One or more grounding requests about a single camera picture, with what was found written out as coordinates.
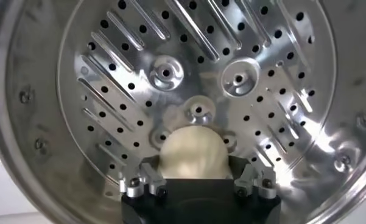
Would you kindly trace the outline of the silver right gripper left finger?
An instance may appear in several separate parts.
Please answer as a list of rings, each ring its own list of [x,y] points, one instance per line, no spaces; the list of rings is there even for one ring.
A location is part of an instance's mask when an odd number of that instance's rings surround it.
[[[158,171],[159,156],[150,156],[133,165],[125,165],[119,172],[119,190],[128,198],[139,198],[146,192],[158,196],[165,192],[166,180]]]

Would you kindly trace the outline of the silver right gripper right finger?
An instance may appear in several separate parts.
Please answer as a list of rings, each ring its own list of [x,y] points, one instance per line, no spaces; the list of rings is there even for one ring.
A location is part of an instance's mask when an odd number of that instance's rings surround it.
[[[236,195],[249,197],[258,194],[267,200],[276,198],[276,173],[272,167],[255,167],[248,159],[231,155],[228,165]]]

